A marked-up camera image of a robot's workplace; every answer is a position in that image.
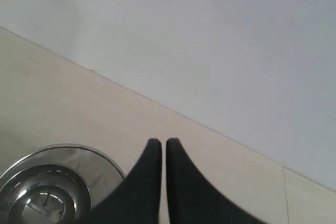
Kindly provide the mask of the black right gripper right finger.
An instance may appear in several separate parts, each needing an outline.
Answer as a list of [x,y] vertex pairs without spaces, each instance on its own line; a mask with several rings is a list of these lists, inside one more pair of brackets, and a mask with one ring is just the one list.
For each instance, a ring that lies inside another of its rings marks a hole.
[[166,194],[170,223],[263,223],[221,194],[177,138],[166,141]]

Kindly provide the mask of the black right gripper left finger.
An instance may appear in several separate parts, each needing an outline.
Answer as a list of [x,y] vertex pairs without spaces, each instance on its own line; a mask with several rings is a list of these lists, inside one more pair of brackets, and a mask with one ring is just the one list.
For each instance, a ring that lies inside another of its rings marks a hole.
[[126,178],[76,223],[159,223],[162,145],[151,138]]

